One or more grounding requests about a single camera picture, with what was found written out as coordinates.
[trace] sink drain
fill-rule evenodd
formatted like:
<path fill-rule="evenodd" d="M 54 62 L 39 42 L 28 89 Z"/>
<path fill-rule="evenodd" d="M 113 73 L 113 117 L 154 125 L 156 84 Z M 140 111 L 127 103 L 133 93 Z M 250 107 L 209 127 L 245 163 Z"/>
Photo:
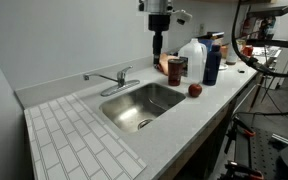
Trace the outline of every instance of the sink drain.
<path fill-rule="evenodd" d="M 137 126 L 137 129 L 141 129 L 143 128 L 144 126 L 146 126 L 148 123 L 150 123 L 151 121 L 153 121 L 152 119 L 146 119 L 146 120 L 143 120 L 142 122 L 140 122 Z"/>

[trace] countertop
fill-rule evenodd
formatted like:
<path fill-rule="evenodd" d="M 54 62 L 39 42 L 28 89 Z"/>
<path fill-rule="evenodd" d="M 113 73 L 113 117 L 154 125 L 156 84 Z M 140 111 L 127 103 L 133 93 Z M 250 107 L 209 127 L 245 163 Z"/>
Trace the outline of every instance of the countertop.
<path fill-rule="evenodd" d="M 137 79 L 140 84 L 109 97 L 102 97 L 100 93 L 115 85 L 115 82 L 108 81 L 74 94 L 146 163 L 145 169 L 135 179 L 157 179 L 255 75 L 255 70 L 238 61 L 219 72 L 215 86 L 202 85 L 202 94 L 192 98 L 187 93 L 191 84 L 188 79 L 184 77 L 180 86 L 171 87 L 167 84 L 167 76 L 150 67 L 127 75 L 127 80 Z M 121 131 L 99 110 L 103 102 L 149 83 L 158 83 L 181 92 L 186 98 L 145 128 L 129 134 Z"/>

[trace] stainless steel sink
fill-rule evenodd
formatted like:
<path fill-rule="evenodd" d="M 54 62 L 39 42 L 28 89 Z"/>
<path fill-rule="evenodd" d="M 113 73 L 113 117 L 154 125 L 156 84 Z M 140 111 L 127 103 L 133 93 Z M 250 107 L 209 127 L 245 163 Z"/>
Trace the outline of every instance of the stainless steel sink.
<path fill-rule="evenodd" d="M 152 83 L 104 102 L 100 110 L 122 131 L 131 133 L 184 99 L 184 94 Z"/>

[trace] apple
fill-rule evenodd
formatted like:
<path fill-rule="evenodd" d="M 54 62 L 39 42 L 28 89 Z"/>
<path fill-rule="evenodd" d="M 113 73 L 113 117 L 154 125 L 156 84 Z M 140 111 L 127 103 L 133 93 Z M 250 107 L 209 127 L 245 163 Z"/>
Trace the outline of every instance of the apple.
<path fill-rule="evenodd" d="M 188 93 L 192 97 L 198 97 L 202 93 L 202 86 L 199 84 L 191 84 L 188 87 Z"/>

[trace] white jug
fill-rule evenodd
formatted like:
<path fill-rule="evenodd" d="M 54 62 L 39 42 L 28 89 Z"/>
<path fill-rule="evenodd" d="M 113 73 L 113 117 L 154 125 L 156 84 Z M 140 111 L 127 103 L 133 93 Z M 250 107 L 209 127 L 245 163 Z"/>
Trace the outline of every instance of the white jug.
<path fill-rule="evenodd" d="M 206 46 L 199 43 L 197 38 L 193 38 L 190 43 L 179 50 L 178 56 L 188 59 L 187 77 L 192 83 L 200 83 L 203 79 L 207 58 Z"/>

